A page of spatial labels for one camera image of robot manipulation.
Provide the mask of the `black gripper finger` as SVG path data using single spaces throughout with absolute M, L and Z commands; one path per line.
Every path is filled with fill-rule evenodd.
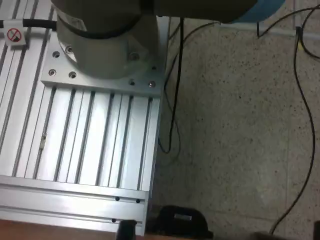
M 135 240 L 137 222 L 133 219 L 122 220 L 116 232 L 116 240 Z

